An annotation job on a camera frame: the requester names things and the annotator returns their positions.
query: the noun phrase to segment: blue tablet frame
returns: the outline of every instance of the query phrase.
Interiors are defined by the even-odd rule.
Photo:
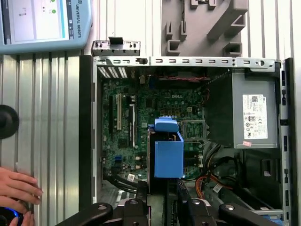
[[[74,24],[74,39],[57,40],[47,42],[34,42],[23,44],[5,44],[3,28],[3,11],[0,4],[0,54],[19,54],[35,52],[51,52],[57,50],[80,49],[87,44],[91,25],[92,25],[92,4],[91,0],[71,0],[72,18]],[[78,35],[77,27],[80,25],[81,34]]]

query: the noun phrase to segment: dell logo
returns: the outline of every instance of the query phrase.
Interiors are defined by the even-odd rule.
[[[171,98],[183,98],[182,95],[171,95]]]

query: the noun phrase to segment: finger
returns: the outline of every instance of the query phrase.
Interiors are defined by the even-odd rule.
[[[15,189],[28,192],[30,194],[34,194],[35,196],[41,196],[43,194],[40,189],[19,180],[8,180],[7,185]]]
[[[30,203],[36,204],[36,205],[40,204],[40,200],[37,197],[35,197],[27,192],[24,192],[24,191],[21,191],[21,190],[12,188],[12,187],[9,187],[8,189],[5,190],[5,196],[19,199],[19,200],[22,200],[25,202],[30,202]]]
[[[29,226],[34,226],[34,215],[32,214],[30,217],[30,224]]]
[[[0,196],[0,206],[4,208],[13,209],[19,213],[27,212],[27,209],[22,204],[5,196]]]
[[[18,218],[14,218],[9,224],[9,226],[17,226],[17,225],[18,225]]]
[[[30,211],[24,214],[22,226],[28,226],[29,225],[31,216],[32,216],[32,213]]]
[[[9,174],[9,178],[13,179],[13,180],[21,180],[27,183],[32,183],[32,184],[36,184],[38,181],[36,178],[32,178],[28,175],[25,174],[21,174],[21,173],[15,173],[15,172],[11,172]]]

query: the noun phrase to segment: pcie slot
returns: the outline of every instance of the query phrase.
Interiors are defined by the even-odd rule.
[[[109,133],[113,134],[113,96],[109,96]]]
[[[135,115],[135,104],[130,104],[128,112],[128,142],[130,147],[135,147]]]
[[[122,129],[122,94],[117,94],[117,130]]]

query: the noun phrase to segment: touchscreen display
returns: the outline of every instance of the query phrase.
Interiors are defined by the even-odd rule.
[[[71,0],[1,0],[5,44],[73,39]]]

